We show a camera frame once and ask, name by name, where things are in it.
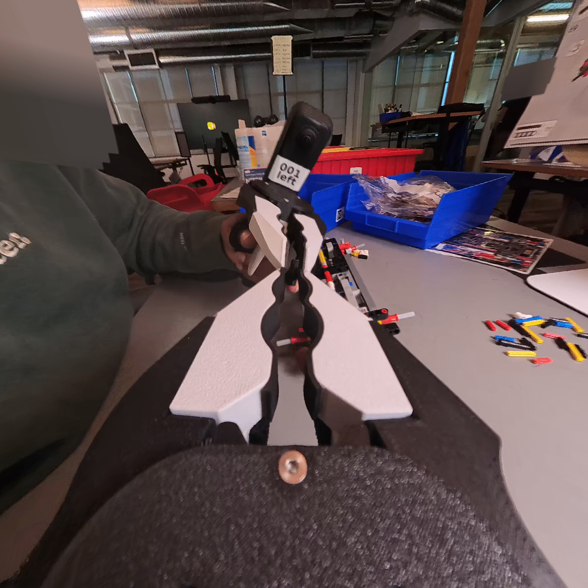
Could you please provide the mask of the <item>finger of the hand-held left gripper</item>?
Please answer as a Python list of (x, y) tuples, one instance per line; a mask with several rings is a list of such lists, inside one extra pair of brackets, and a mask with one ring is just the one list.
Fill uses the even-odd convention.
[(249, 231), (256, 241), (256, 247), (249, 260), (248, 276), (254, 275), (265, 258), (276, 270), (288, 267), (289, 241), (284, 232), (286, 221), (281, 219), (282, 212), (282, 208), (268, 199), (254, 197)]
[(314, 268), (323, 243), (320, 218), (293, 214), (293, 276), (304, 277)]

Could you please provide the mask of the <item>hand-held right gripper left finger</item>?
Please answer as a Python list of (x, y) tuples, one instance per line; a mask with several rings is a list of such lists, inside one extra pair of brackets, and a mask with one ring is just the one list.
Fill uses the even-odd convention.
[(169, 409), (231, 423), (247, 443), (267, 440), (277, 405), (282, 272), (275, 270), (219, 311)]

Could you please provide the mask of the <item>lego car chassis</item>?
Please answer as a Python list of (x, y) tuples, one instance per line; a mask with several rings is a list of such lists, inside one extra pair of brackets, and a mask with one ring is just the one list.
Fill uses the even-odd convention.
[(366, 294), (361, 290), (361, 286), (357, 283), (349, 266), (350, 258), (357, 259), (346, 254), (346, 249), (351, 248), (349, 243), (342, 241), (339, 244), (335, 239), (327, 239), (325, 246), (329, 252), (334, 253), (334, 257), (327, 260), (323, 254), (319, 255), (319, 270), (322, 271), (319, 276), (324, 278), (324, 283), (328, 287), (332, 288), (342, 299), (347, 300), (367, 320), (375, 322), (384, 327), (389, 334), (395, 335), (399, 333), (399, 321), (416, 316), (415, 312), (390, 313), (386, 307), (373, 307), (373, 303), (368, 302)]

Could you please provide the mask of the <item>pile of small lego pins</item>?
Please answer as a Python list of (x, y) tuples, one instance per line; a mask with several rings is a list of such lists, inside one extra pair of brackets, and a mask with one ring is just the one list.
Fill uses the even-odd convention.
[(587, 364), (587, 325), (567, 316), (514, 313), (506, 319), (481, 321), (489, 341), (505, 357), (535, 366), (566, 357)]

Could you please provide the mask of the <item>person's left hand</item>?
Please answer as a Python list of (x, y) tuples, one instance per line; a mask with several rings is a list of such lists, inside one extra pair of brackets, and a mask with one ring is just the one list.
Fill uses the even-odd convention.
[(226, 257), (233, 263), (242, 277), (244, 285), (251, 287), (253, 284), (261, 282), (268, 275), (270, 275), (275, 268), (267, 258), (263, 258), (256, 271), (249, 275), (248, 268), (252, 260), (252, 254), (235, 250), (231, 243), (229, 236), (234, 225), (239, 224), (241, 220), (247, 219), (246, 215), (241, 213), (233, 213), (224, 215), (221, 224), (220, 234), (222, 238), (222, 245)]

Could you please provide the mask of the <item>red storage bin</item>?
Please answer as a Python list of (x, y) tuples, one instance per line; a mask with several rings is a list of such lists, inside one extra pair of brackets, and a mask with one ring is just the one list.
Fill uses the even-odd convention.
[(314, 174), (394, 176), (413, 172), (422, 149), (325, 148), (312, 169)]

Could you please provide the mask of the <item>hanging paper sign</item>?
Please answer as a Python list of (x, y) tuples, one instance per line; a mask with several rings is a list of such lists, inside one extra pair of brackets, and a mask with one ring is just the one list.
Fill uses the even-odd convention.
[(274, 35), (271, 37), (272, 75), (293, 75), (293, 36)]

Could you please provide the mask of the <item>red chair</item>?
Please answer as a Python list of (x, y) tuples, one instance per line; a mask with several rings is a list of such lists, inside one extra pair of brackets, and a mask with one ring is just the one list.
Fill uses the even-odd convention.
[(190, 176), (179, 183), (150, 190), (146, 197), (180, 212), (212, 211), (212, 199), (225, 187), (206, 173)]

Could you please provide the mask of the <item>clear plastic parts bag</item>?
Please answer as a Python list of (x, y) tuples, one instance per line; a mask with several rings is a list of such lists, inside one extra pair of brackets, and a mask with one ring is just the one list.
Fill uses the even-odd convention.
[(413, 222), (429, 223), (443, 197), (456, 189), (437, 176), (397, 180), (356, 176), (364, 195), (362, 204), (371, 213)]

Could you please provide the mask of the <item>background wooden table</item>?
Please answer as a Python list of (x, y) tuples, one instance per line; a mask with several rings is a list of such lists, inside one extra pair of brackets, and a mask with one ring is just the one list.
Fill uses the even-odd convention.
[(437, 138), (432, 143), (432, 158), (417, 167), (462, 172), (472, 131), (484, 113), (483, 104), (460, 102), (441, 106), (434, 114), (402, 114), (392, 118), (381, 115), (380, 121), (372, 124), (371, 128), (388, 136), (388, 146), (391, 146), (395, 134), (398, 149), (406, 148), (409, 132), (434, 130)]

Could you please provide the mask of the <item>large blue storage bin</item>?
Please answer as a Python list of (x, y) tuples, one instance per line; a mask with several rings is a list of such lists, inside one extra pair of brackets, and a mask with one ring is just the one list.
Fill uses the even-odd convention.
[(429, 223), (368, 212), (362, 204), (364, 193), (358, 182), (350, 188), (345, 219), (356, 231), (418, 249), (430, 249), (487, 222), (511, 180), (510, 173), (452, 171), (411, 172), (389, 178), (406, 180), (417, 175), (437, 176), (456, 189), (443, 197)]

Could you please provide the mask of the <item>person's green sweatshirt torso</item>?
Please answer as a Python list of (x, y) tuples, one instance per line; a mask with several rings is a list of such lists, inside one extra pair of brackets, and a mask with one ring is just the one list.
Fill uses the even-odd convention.
[(1, 513), (80, 444), (133, 311), (115, 241), (138, 194), (89, 169), (1, 160)]

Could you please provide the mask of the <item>white stand base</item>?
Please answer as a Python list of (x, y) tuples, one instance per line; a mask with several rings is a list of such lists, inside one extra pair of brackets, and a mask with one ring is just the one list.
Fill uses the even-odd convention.
[(542, 273), (526, 278), (533, 290), (587, 316), (587, 269)]

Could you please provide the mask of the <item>white instruction booklet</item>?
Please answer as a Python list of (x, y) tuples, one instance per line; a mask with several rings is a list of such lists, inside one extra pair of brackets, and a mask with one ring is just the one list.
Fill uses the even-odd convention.
[(558, 48), (550, 82), (528, 103), (506, 148), (587, 143), (587, 1), (579, 1)]

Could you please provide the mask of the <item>wooden post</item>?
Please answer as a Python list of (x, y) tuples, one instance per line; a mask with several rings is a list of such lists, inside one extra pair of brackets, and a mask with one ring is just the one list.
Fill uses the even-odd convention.
[(458, 46), (447, 87), (446, 105), (464, 101), (472, 73), (474, 53), (481, 31), (485, 9), (486, 1), (466, 1)]

